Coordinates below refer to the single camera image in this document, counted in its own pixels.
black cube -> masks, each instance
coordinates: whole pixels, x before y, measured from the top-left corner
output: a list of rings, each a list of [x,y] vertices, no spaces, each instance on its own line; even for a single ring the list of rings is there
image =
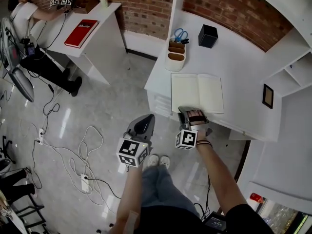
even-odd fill
[[[217,39],[218,32],[216,28],[203,24],[198,35],[198,45],[211,49]]]

black shirt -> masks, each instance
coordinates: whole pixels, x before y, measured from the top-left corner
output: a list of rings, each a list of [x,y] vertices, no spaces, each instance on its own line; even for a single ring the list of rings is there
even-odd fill
[[[247,204],[237,205],[226,214],[227,233],[273,234],[264,220]],[[171,206],[152,206],[141,209],[139,228],[135,234],[149,233],[210,233],[193,213]]]

black shoe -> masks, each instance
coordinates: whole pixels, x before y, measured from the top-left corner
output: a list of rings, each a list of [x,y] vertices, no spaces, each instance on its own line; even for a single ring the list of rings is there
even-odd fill
[[[81,87],[81,85],[82,85],[82,78],[81,77],[77,77],[76,80],[74,81],[75,90],[70,93],[72,95],[72,97],[76,97],[77,96],[79,88]]]
[[[63,77],[65,78],[65,80],[68,80],[69,75],[70,75],[70,69],[65,68],[65,70],[63,71]]]

gray floor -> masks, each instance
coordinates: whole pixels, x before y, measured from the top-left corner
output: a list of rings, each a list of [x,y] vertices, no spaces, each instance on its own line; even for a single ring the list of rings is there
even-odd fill
[[[103,136],[102,147],[89,156],[92,171],[97,178],[107,181],[116,195],[121,196],[126,180],[126,169],[120,165],[116,156],[118,139],[127,129],[129,122],[136,117],[149,113],[148,101],[144,85],[152,70],[154,61],[128,54],[124,62],[124,72],[111,87],[88,79],[80,70],[76,70],[73,78],[80,75],[83,78],[82,87],[77,97],[71,97],[65,91],[58,96],[56,103],[60,108],[57,113],[49,116],[49,127],[44,135],[52,146],[65,147],[78,155],[78,147],[88,126],[94,126]],[[1,101],[2,112],[0,120],[0,136],[6,135],[13,141],[11,154],[14,154],[17,164],[15,168],[30,167],[33,170],[32,149],[37,129],[42,127],[45,116],[42,109],[52,93],[42,81],[32,78],[35,89],[35,102],[26,103],[26,99],[15,88],[9,102]],[[11,90],[11,84],[1,80],[1,94],[6,89]],[[56,95],[60,89],[55,87]],[[214,132],[210,140],[215,150],[234,175],[245,145],[244,141],[229,141],[229,130],[211,124]],[[174,148],[175,135],[178,132],[178,122],[156,115],[156,126],[152,138],[153,152],[168,155],[171,158],[169,168],[174,184],[193,203],[206,202],[208,176],[204,165],[195,150],[178,150]],[[84,142],[88,151],[101,145],[101,136],[90,128]],[[98,206],[73,186],[63,162],[73,178],[73,183],[81,190],[81,180],[71,170],[70,158],[75,160],[76,172],[83,172],[84,164],[73,153],[66,149],[52,148],[36,143],[34,158],[36,171],[40,176],[43,188],[38,190],[36,201],[45,206],[41,211],[47,220],[47,226],[61,234],[92,234],[96,229],[109,230],[109,224],[114,223],[119,200],[112,196],[108,186],[99,182],[103,199],[107,206]],[[81,146],[82,156],[86,157],[86,146]],[[101,196],[95,192],[90,198],[97,204],[102,204]],[[28,198],[18,200],[17,208],[28,204]],[[217,211],[219,204],[213,188],[209,195],[211,211]]]

notebook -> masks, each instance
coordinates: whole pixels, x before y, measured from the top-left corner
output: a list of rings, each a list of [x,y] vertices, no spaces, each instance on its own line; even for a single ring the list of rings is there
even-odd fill
[[[171,108],[200,108],[204,113],[224,113],[221,78],[208,74],[171,74]]]
[[[65,45],[81,48],[83,43],[87,40],[88,36],[92,33],[97,25],[97,20],[82,20],[69,35],[65,41]]]

